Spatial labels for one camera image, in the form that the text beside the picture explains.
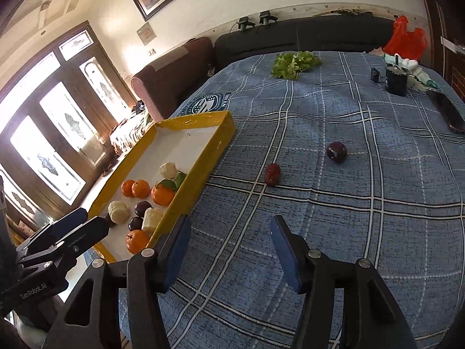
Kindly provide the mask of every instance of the beige wall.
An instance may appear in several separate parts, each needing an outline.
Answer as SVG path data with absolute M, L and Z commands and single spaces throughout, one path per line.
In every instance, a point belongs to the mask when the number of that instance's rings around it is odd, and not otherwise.
M 132 0 L 81 0 L 71 17 L 66 15 L 65 20 L 55 21 L 54 27 L 46 28 L 44 36 L 37 34 L 0 65 L 0 87 L 46 43 L 84 20 L 90 22 L 113 64 L 122 77 L 127 78 L 154 59 L 147 54 L 151 48 L 161 54 L 238 17 L 317 2 L 365 3 L 427 18 L 423 0 L 175 0 L 149 20 L 157 38 L 143 46 L 136 30 L 144 24 L 144 20 Z M 8 44 L 1 38 L 0 55 L 4 45 Z

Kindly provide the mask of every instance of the orange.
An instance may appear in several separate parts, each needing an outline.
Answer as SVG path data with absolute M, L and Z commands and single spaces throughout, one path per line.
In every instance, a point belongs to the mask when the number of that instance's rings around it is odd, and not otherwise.
M 139 253 L 147 244 L 148 237 L 141 229 L 135 229 L 126 236 L 126 247 L 132 254 Z
M 132 190 L 133 183 L 134 183 L 133 179 L 127 179 L 126 181 L 122 183 L 121 192 L 123 193 L 125 197 L 130 197 L 130 198 L 134 197 L 133 190 Z
M 173 200 L 176 192 L 173 189 L 161 184 L 156 184 L 152 189 L 152 199 L 160 206 L 168 206 Z
M 134 197 L 144 199 L 150 194 L 150 185 L 147 181 L 140 179 L 133 183 L 132 191 Z

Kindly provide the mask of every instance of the black phone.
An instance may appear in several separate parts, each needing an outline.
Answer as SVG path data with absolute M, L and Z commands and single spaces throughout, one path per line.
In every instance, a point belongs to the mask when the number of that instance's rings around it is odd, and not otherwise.
M 441 113 L 442 118 L 444 118 L 444 121 L 448 124 L 449 129 L 453 133 L 464 134 L 465 121 L 450 99 L 448 99 L 445 94 L 434 90 L 427 90 L 426 95 L 435 104 L 436 108 Z

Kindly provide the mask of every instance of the plaid tablecloth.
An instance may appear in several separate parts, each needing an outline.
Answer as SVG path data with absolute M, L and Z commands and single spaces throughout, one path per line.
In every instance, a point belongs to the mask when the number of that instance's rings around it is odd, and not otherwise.
M 159 295 L 173 348 L 290 346 L 304 297 L 283 278 L 270 238 L 275 214 L 333 259 L 368 258 L 419 348 L 437 344 L 463 304 L 465 136 L 448 130 L 426 95 L 399 97 L 373 83 L 382 58 L 316 54 L 323 65 L 296 81 L 269 77 L 275 54 L 231 64 L 175 113 L 227 109 L 237 132 L 192 212 L 179 278 Z M 341 165 L 325 154 L 334 141 L 349 152 Z M 263 182 L 272 162 L 282 171 L 275 188 Z M 337 292 L 330 348 L 341 312 Z

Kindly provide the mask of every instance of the lettuce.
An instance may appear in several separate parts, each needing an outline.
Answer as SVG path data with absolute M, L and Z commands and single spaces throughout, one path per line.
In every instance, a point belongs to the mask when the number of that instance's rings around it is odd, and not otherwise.
M 271 77 L 297 80 L 299 72 L 310 71 L 321 64 L 321 60 L 310 51 L 276 55 L 273 69 L 271 70 Z

